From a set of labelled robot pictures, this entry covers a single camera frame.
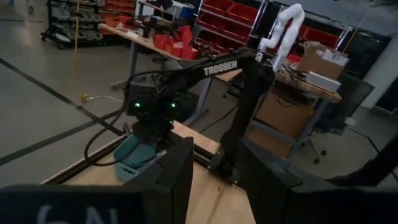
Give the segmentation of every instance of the desk leg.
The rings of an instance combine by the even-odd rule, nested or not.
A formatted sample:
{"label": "desk leg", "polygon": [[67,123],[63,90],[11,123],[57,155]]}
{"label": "desk leg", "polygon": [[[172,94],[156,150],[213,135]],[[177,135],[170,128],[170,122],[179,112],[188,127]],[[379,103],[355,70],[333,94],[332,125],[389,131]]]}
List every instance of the desk leg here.
{"label": "desk leg", "polygon": [[[135,45],[134,41],[131,42],[130,45],[130,71],[129,77],[135,74],[136,72],[136,64],[137,64],[137,57],[138,57],[138,45]],[[111,83],[111,88],[113,90],[118,90],[126,85],[127,80],[121,80],[118,82]]]}
{"label": "desk leg", "polygon": [[208,111],[207,109],[204,109],[204,107],[205,107],[205,101],[207,99],[207,95],[209,94],[210,86],[211,86],[212,82],[213,82],[212,78],[207,78],[205,80],[205,85],[201,89],[197,107],[196,107],[195,111],[193,112],[193,114],[191,115],[191,117],[189,117],[186,121],[184,121],[183,124],[185,126],[189,126],[194,121],[196,121],[203,113],[206,113]]}
{"label": "desk leg", "polygon": [[[301,145],[305,141],[308,140],[308,135],[310,134],[313,126],[319,120],[319,117],[321,116],[321,114],[325,110],[326,106],[328,105],[327,100],[324,100],[324,99],[319,99],[319,100],[321,102],[319,102],[319,106],[317,106],[317,110],[312,115],[310,122],[308,122],[308,124],[304,128],[304,131],[301,133],[300,137],[298,137],[298,139],[296,140],[296,143],[293,145],[293,149],[292,149],[292,152],[290,153],[290,155],[292,153],[298,151],[301,148]],[[317,154],[317,156],[320,158],[319,152],[316,149],[314,149],[314,150],[315,150],[315,153]]]}

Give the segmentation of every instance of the concrete floor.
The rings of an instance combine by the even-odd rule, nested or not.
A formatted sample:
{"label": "concrete floor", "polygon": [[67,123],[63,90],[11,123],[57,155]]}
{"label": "concrete floor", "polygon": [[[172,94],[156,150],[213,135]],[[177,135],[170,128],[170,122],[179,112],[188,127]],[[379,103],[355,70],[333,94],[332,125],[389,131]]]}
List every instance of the concrete floor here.
{"label": "concrete floor", "polygon": [[[80,102],[79,94],[109,95],[122,98],[120,91],[111,91],[109,83],[126,78],[129,50],[124,46],[78,49],[76,69],[72,69],[72,49],[59,50],[51,41],[42,42],[40,32],[47,28],[47,15],[43,1],[31,0],[35,15],[26,13],[25,4],[16,1],[9,7],[0,2],[0,103],[2,127],[0,128],[0,187],[20,183],[39,183],[83,157],[83,149],[89,138],[102,128],[92,122],[87,113],[102,117],[116,111],[120,103],[100,99]],[[2,19],[21,20],[20,22]],[[159,68],[152,57],[139,55],[137,72]],[[24,78],[30,76],[69,99],[60,98]],[[192,88],[199,94],[202,83]],[[215,80],[206,106],[209,112],[192,124],[201,130],[223,116],[237,100],[222,98],[226,84]],[[76,110],[82,105],[86,114]],[[219,141],[229,128],[233,114],[204,132],[205,136]],[[398,131],[398,122],[359,109],[355,131],[369,136],[378,149]],[[125,115],[114,125],[121,129],[123,122],[133,123],[134,118]],[[87,127],[80,130],[76,127]],[[51,138],[61,135],[59,141]],[[107,131],[93,145],[96,149],[117,135]],[[314,135],[316,144],[328,151],[319,165],[308,148],[291,155],[293,164],[320,177],[333,177],[352,172],[376,155],[369,141],[347,130],[342,136]],[[393,176],[387,177],[382,186],[398,186]]]}

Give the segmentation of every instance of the wall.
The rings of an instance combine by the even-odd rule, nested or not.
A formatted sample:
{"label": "wall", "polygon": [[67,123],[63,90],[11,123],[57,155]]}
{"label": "wall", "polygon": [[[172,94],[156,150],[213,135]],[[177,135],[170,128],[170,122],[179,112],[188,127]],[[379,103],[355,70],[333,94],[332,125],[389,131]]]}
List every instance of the wall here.
{"label": "wall", "polygon": [[[275,0],[275,2],[286,5],[300,3],[306,11],[353,27],[359,26],[370,5],[369,0]],[[381,35],[398,35],[398,8],[378,6],[370,9],[360,28]]]}

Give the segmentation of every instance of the desk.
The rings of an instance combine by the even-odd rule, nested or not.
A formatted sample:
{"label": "desk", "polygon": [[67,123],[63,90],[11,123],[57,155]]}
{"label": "desk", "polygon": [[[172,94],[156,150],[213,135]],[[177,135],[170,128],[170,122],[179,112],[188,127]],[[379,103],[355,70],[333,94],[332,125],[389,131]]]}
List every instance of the desk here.
{"label": "desk", "polygon": [[[107,26],[106,24],[98,24],[98,28],[100,29],[106,29],[114,34],[120,35],[121,37],[124,37],[126,39],[131,40],[131,46],[130,46],[130,70],[129,70],[129,77],[133,74],[135,74],[136,71],[136,63],[137,63],[137,55],[138,55],[138,50],[136,47],[136,44],[142,45],[144,47],[147,47],[151,50],[154,50],[168,58],[174,59],[174,60],[179,60],[179,61],[184,61],[180,59],[179,57],[176,57],[164,50],[160,50],[155,47],[154,41],[152,38],[143,38],[143,37],[133,37],[131,35],[127,35],[127,31],[125,30],[119,30],[114,27]],[[223,80],[224,82],[229,82],[232,80],[236,75],[239,75],[241,73],[240,70],[237,71],[232,71],[232,72],[227,72],[222,75],[217,75],[216,78]],[[205,106],[205,101],[208,95],[208,92],[210,90],[212,83],[212,78],[207,78],[205,80],[205,84],[203,86],[203,89],[200,93],[199,100],[197,107],[195,109],[195,112],[189,117],[185,122],[184,125],[189,126],[191,123],[193,123],[196,119],[198,119],[203,113],[207,111],[207,109],[204,108]],[[119,81],[116,83],[112,83],[111,87],[113,89],[118,89],[123,87],[126,84],[126,81]]]}
{"label": "desk", "polygon": [[[218,143],[204,137],[196,131],[174,122],[173,132],[182,136],[192,136],[196,145],[209,152],[216,153]],[[111,155],[107,155],[100,162],[111,162]],[[72,177],[65,184],[69,185],[122,185],[116,179],[114,167],[89,167]],[[194,163],[190,201],[187,213],[187,223],[254,223],[249,200],[246,192],[235,186],[223,182],[211,175],[205,168]]]}
{"label": "desk", "polygon": [[319,117],[325,110],[328,103],[340,102],[341,96],[338,93],[332,93],[332,92],[326,91],[326,90],[321,89],[315,85],[312,85],[312,84],[309,84],[309,83],[306,83],[303,81],[295,82],[291,79],[290,75],[284,70],[282,70],[279,73],[276,73],[275,79],[279,82],[294,86],[294,87],[298,88],[299,90],[305,91],[307,93],[311,93],[311,94],[319,97],[317,106],[315,107],[314,114],[312,115],[310,121],[308,122],[308,124],[306,125],[306,127],[304,128],[304,130],[302,131],[300,136],[297,139],[293,139],[290,136],[288,136],[287,134],[284,134],[281,131],[274,129],[273,127],[270,127],[255,118],[255,115],[256,115],[259,107],[261,106],[262,102],[264,101],[265,96],[263,96],[259,100],[259,104],[258,104],[256,110],[254,111],[250,125],[260,128],[260,129],[272,134],[273,136],[275,136],[277,138],[281,138],[284,141],[291,143],[293,145],[292,152],[299,150],[302,147],[302,144],[308,141],[312,145],[312,149],[314,150],[315,154],[318,157],[318,160],[315,160],[315,163],[319,162],[319,159],[321,158],[321,154],[317,151],[316,147],[313,145],[313,143],[308,135],[310,134],[310,132],[313,129],[316,122],[319,120]]}

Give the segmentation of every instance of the wooden table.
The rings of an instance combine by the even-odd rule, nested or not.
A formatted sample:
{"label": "wooden table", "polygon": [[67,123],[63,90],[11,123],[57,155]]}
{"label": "wooden table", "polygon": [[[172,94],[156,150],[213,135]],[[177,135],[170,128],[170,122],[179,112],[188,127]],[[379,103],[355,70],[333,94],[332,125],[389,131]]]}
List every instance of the wooden table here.
{"label": "wooden table", "polygon": [[[197,146],[213,154],[217,152],[219,148],[217,142],[176,121],[174,122],[174,126],[174,133],[182,137],[192,136]],[[111,162],[112,160],[113,157],[110,154],[100,160],[100,162]],[[122,185],[123,182],[116,178],[114,167],[108,166],[89,167],[65,184]],[[223,182],[221,179],[210,174],[204,167],[194,163],[187,223],[249,224],[254,223],[254,217],[246,192],[243,189]]]}
{"label": "wooden table", "polygon": [[316,95],[316,96],[318,96],[320,98],[323,98],[324,100],[328,100],[331,103],[338,103],[338,102],[341,101],[341,96],[338,93],[336,93],[336,92],[332,93],[332,92],[326,91],[326,90],[324,90],[322,88],[319,88],[319,87],[317,87],[315,85],[309,84],[307,82],[303,82],[303,81],[298,81],[297,85],[296,85],[296,82],[293,81],[291,79],[290,75],[287,72],[285,72],[285,71],[281,71],[279,73],[276,73],[275,74],[275,79],[277,81],[282,82],[282,83],[286,83],[288,85],[297,87],[299,90],[302,90],[304,92],[312,93],[312,94],[314,94],[314,95]]}
{"label": "wooden table", "polygon": [[[138,54],[136,44],[139,44],[141,46],[147,47],[148,49],[154,50],[168,58],[171,58],[174,60],[179,60],[179,61],[184,60],[184,59],[176,57],[164,50],[156,48],[152,38],[143,38],[139,35],[133,34],[132,32],[128,33],[128,30],[119,30],[119,29],[116,29],[115,27],[107,26],[106,24],[98,24],[98,28],[106,29],[114,34],[120,35],[121,37],[131,40],[131,47],[130,47],[131,64],[130,64],[129,77],[131,75],[135,74],[135,70],[136,70],[136,62],[137,62],[137,54]],[[241,70],[235,70],[232,72],[226,72],[222,75],[217,75],[216,78],[219,80],[222,80],[224,82],[229,82],[234,77],[239,75],[240,73],[241,73]],[[212,78],[207,78],[205,80],[205,84],[203,85],[202,91],[199,96],[197,107],[196,107],[195,111],[193,112],[193,114],[191,115],[191,117],[189,117],[186,121],[184,121],[184,125],[189,126],[191,123],[193,123],[195,120],[197,120],[203,113],[207,112],[207,109],[205,109],[204,105],[205,105],[205,101],[207,99],[207,95],[210,90],[212,81],[213,81]],[[126,81],[123,80],[123,81],[119,81],[116,83],[112,83],[111,86],[112,86],[112,88],[119,88],[119,87],[123,87],[125,84],[126,84]]]}

